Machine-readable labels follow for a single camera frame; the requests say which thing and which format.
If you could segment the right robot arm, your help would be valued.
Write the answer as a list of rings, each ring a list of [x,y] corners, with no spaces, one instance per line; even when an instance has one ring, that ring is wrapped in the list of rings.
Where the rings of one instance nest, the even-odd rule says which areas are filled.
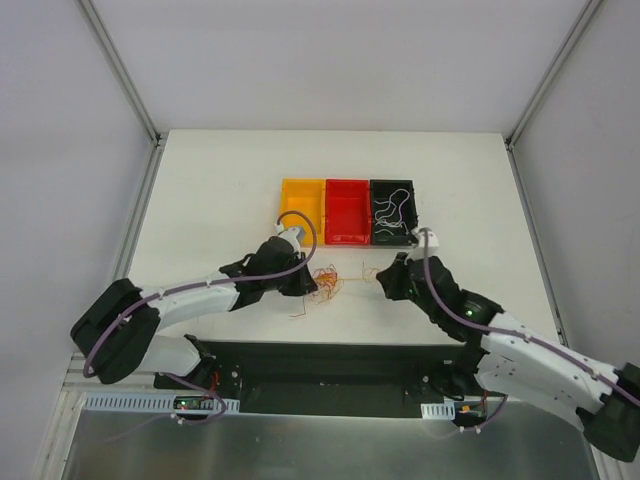
[[[552,342],[498,303],[461,288],[442,261],[396,255],[376,275],[386,298],[407,300],[463,351],[450,369],[461,394],[514,397],[582,433],[596,449],[631,463],[639,452],[639,368],[616,367]]]

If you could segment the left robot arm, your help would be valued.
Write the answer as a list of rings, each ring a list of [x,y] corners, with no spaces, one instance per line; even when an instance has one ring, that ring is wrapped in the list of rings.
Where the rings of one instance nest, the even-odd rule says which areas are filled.
[[[199,389],[210,380],[211,356],[195,336],[171,338],[161,330],[249,307],[267,292],[304,297],[316,289],[295,231],[287,229],[205,280],[165,290],[142,289],[128,278],[116,280],[73,325],[70,337],[85,357],[87,378],[109,385],[149,368]]]

